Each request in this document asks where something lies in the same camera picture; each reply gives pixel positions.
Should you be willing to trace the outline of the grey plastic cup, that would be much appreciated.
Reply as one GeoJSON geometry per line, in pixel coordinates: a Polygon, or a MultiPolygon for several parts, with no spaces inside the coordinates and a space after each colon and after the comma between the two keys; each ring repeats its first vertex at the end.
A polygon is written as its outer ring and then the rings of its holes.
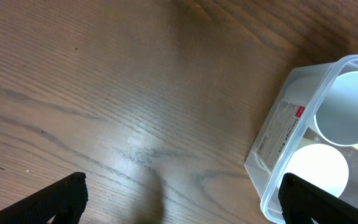
{"type": "Polygon", "coordinates": [[[337,146],[358,145],[358,71],[334,79],[316,112],[306,117],[307,127],[337,146]]]}

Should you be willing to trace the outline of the white plastic cup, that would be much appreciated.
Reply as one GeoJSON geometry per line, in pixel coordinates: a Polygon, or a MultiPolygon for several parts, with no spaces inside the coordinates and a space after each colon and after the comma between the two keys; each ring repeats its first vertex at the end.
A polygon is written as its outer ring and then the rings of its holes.
{"type": "Polygon", "coordinates": [[[345,157],[334,147],[303,138],[284,172],[292,173],[339,197],[349,180],[345,157]]]}

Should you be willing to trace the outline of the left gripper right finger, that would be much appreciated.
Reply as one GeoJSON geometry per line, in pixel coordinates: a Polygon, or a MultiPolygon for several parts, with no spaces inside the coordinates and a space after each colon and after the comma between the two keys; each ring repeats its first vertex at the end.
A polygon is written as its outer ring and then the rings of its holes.
{"type": "Polygon", "coordinates": [[[292,173],[283,176],[278,199],[286,224],[358,224],[358,209],[292,173]]]}

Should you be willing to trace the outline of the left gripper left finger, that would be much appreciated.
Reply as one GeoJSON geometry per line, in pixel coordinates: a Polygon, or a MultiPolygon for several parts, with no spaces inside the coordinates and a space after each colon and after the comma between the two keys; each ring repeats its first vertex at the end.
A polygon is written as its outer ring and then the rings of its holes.
{"type": "Polygon", "coordinates": [[[79,223],[88,201],[85,179],[74,172],[0,210],[0,223],[79,223]]]}

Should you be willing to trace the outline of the clear plastic container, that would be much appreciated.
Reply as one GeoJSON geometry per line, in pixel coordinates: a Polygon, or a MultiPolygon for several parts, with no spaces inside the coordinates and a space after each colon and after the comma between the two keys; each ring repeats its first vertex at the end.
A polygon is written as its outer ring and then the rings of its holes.
{"type": "Polygon", "coordinates": [[[325,141],[307,127],[306,117],[316,112],[334,79],[345,72],[358,71],[358,55],[336,62],[294,68],[260,130],[245,161],[246,171],[260,197],[266,219],[283,223],[278,191],[283,172],[303,138],[336,148],[349,166],[349,180],[338,199],[358,209],[358,150],[325,141]]]}

